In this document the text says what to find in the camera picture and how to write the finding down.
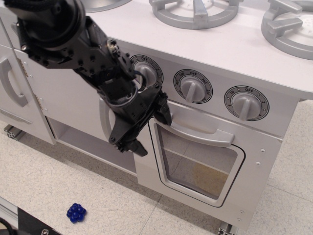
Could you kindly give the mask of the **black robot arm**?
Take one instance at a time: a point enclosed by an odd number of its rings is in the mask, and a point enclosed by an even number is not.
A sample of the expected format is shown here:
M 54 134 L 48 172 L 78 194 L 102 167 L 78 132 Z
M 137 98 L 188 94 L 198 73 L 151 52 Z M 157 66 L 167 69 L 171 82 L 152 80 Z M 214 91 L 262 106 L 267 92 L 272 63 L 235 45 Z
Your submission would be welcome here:
M 17 16 L 20 47 L 28 57 L 48 69 L 72 69 L 90 86 L 115 115 L 108 140 L 119 151 L 147 154 L 137 136 L 155 117 L 172 123 L 167 94 L 160 83 L 138 88 L 128 53 L 86 15 L 78 0 L 6 0 Z

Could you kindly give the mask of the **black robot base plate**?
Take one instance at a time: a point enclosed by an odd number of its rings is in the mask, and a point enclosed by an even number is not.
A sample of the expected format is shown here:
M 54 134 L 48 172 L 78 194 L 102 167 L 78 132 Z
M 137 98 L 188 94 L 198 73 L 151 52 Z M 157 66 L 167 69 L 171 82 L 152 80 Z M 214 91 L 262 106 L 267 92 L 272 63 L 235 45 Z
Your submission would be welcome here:
M 18 228 L 18 232 L 26 232 L 30 235 L 42 235 L 43 230 L 47 230 L 47 233 L 44 232 L 44 235 L 60 235 L 54 228 L 20 208 L 9 210 L 1 207 L 0 217 L 10 223 L 12 227 Z

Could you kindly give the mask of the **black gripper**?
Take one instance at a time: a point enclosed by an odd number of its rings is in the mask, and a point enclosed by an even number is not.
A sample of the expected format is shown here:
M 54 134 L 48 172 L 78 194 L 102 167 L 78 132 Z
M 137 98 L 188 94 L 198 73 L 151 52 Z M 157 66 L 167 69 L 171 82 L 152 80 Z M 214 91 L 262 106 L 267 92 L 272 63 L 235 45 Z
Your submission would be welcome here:
M 134 97 L 121 106 L 111 106 L 115 115 L 109 143 L 120 152 L 131 151 L 141 157 L 148 154 L 138 135 L 149 120 L 154 117 L 164 125 L 171 126 L 172 118 L 167 103 L 167 94 L 162 91 L 162 85 L 156 83 L 144 91 L 136 93 Z

